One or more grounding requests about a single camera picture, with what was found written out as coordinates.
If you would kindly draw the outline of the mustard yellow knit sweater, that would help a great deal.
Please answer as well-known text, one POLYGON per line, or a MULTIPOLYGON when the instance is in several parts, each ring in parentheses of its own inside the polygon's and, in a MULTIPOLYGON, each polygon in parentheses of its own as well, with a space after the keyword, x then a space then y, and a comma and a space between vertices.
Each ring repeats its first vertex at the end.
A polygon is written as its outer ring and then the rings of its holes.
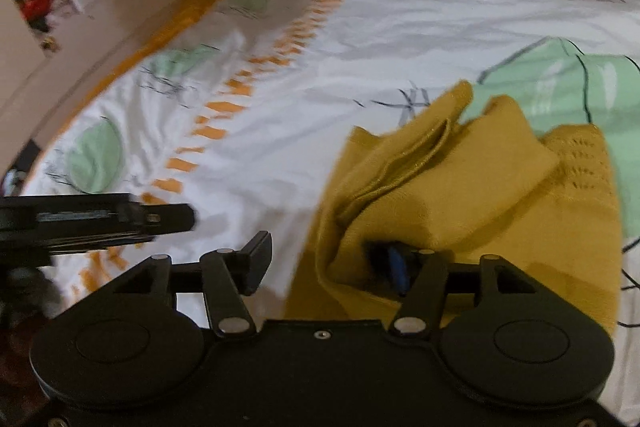
POLYGON ((399 301, 367 250, 401 243, 509 260, 613 332, 623 233, 608 148, 592 124, 536 134, 513 98, 463 121, 459 82, 389 134, 354 128, 314 216, 284 305, 289 319, 390 323, 399 301))

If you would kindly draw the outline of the red item on shelf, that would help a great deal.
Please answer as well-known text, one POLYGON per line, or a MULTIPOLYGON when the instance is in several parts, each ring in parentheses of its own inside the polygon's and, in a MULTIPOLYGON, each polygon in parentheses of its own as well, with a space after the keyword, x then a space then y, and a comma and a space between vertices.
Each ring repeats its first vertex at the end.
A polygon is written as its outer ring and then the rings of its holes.
POLYGON ((47 16, 52 10, 54 0, 18 0, 20 11, 32 29, 44 32, 50 30, 47 16))

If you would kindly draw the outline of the white leaf-print bed sheet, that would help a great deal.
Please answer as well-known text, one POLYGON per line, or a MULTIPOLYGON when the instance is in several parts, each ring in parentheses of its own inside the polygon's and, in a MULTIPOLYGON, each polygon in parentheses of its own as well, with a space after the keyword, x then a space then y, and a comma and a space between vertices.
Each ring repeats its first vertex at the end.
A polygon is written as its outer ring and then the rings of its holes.
POLYGON ((496 96, 544 134, 603 134, 620 205, 622 267, 601 355, 602 405, 639 421, 639 0, 194 0, 44 152, 27 195, 128 193, 188 204, 189 232, 64 255, 51 275, 85 306, 144 260, 196 263, 272 235, 244 301, 254 323, 284 305, 326 184, 354 128, 389 134, 459 82, 462 120, 496 96))

